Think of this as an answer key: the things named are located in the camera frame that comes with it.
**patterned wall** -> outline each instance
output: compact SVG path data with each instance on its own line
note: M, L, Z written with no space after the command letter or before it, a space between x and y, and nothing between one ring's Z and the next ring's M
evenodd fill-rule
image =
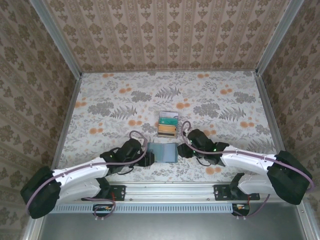
M0 1L0 239L28 218L20 189L51 165L75 79L28 0Z
M289 0L45 0L83 72L255 69Z
M286 149L319 186L320 1L304 1L262 77ZM320 220L320 191L310 199Z

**table surface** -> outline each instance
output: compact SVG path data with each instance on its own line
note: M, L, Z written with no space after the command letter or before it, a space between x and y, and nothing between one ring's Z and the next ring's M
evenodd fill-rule
M58 168L72 167L121 147L129 132L142 132L150 142L182 143L157 137L159 112L179 113L179 128L189 120L213 142L276 153L259 91L251 71L176 71L85 73ZM200 165L195 158L178 163L135 167L111 182L231 181L235 167Z

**wire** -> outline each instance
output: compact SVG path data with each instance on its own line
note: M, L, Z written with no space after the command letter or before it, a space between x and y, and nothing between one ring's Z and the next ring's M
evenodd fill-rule
M249 214L249 215L247 215L247 216L243 216L241 213L239 213L239 212L237 212L237 211L235 211L235 210L233 210L233 212L236 213L236 214L238 214L240 217L243 217L244 219L245 219L245 218L253 217L253 216L257 215L257 214L261 211L261 209L266 205L266 203L267 203L267 201L268 201L269 198L270 198L270 194L268 194L268 196L266 196L264 202L261 204L261 206L258 208L257 211L255 211L254 213L251 213L251 214Z
M125 173L118 173L118 172L117 172L116 174L118 174L118 175L126 175L126 174L131 173L133 170L134 170L134 167L132 167L131 170L129 170L129 171L125 172Z
M106 216L103 216L103 217L97 216L97 210L103 208L104 206L97 206L97 207L94 209L93 215L95 216L95 219L96 219L96 220L97 220L97 219L103 220L103 219L109 218L109 217L111 216L111 214L113 214L114 211L116 210L116 206L117 206L117 205L116 205L116 202L115 202L113 196L112 196L112 198L113 198L113 200L111 200L111 199L106 199L106 198L92 198L92 197L85 197L84 199L89 200L89 201L92 201L92 202L102 202L102 201L103 201L103 202L111 202L111 203L112 203L112 209L111 209L111 211L110 211Z
M209 165L204 165L203 163L201 163L198 157L196 157L196 160L198 161L198 163L199 163L200 165L202 165L202 166L204 166L204 167L209 167L209 166L211 166L211 163L210 163Z
M49 184L50 182L52 182L53 180L57 179L57 178L60 178L60 177L64 177L65 175L68 175L70 173L73 173L73 172L76 172L78 170L81 170L81 169L85 169L85 168L92 168L94 166L108 166L108 165L117 165L117 166L123 166L123 165L131 165L131 164L135 164L137 162L139 162L147 153L147 144L148 144L148 140L145 138L145 136L143 136L143 134L141 132L138 132L136 130L133 130L129 133L129 137L131 138L131 134L132 133L137 133L139 134L142 138L143 138L143 145L144 145L144 152L143 154L138 157L137 159L135 160L132 160L132 161L128 161L128 162L96 162L96 163L89 163L87 165L82 165L82 166L78 166L78 167L75 167L73 169L70 169L70 170L67 170L65 172L62 172L58 175L55 175L51 178L49 178L48 180L46 180L44 183L42 183L35 191L34 193L31 195L31 197L29 198L29 201L27 202L26 206L25 206L25 212L27 213L27 215L29 215L29 207L32 203L32 201L35 199L35 197L37 196L37 194L47 185Z
M283 163L283 162L281 162L281 161L278 161L278 160L274 160L274 159L272 159L272 158L269 158L269 157L264 157L264 156L257 155L257 154L254 154L254 153L244 152L244 151L241 151L241 150L239 150L239 151L227 150L227 151L214 151L214 152L212 152L212 151L201 151L201 150L198 150L198 149L194 148L193 146L191 146L191 145L188 143L188 141L187 141L187 139L186 139L186 137L185 137L185 135L184 135L184 126L185 126L185 124L188 124L188 125L189 125L189 127L188 127L188 129L187 129L188 131L191 129L191 123L190 123L190 121L185 121L184 123L182 123L182 125L181 125L181 136L182 136L182 139L183 139L183 141L185 142L185 144L186 144L189 148L191 148L193 151L195 151L195 152L198 152L198 153L200 153L200 154L206 154L206 155L215 155L215 154L241 154L241 155L245 155L245 156L248 156L248 157L257 158L257 159L260 159L260 160L270 161L270 162L273 162L273 163L275 163L275 164L281 165L281 166L283 166L283 167L285 167L285 168L287 168L287 169L290 169L290 170L292 170L292 171L294 171L294 172L302 175L304 178L306 178L306 179L309 181L310 185L311 185L311 187L306 191L307 193L308 193L308 192L312 192L312 191L315 189L315 187L316 187L316 186L315 186L315 183L312 181L312 179L311 179L307 174L305 174L303 171L301 171L301 170L299 170L299 169L297 169L297 168L295 168L295 167L293 167L293 166L290 166L290 165L288 165L288 164L285 164L285 163Z

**black cable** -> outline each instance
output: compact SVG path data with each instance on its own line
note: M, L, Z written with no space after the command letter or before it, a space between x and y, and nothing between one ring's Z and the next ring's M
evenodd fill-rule
M204 166L204 167L209 167L209 166L211 166L211 163L210 163L209 165L204 165L204 164L202 164L202 163L200 162L200 160L199 160L198 157L197 157L196 159L197 159L198 163L199 163L200 165Z
M126 174L131 173L133 170L134 170L134 167L132 167L131 170L129 170L129 171L125 172L125 173L116 173L116 174L118 174L118 175L126 175Z

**small box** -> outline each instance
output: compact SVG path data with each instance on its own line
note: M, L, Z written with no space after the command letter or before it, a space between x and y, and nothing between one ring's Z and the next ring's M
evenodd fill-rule
M171 111L161 111L158 121L158 137L176 138L178 136L179 114Z

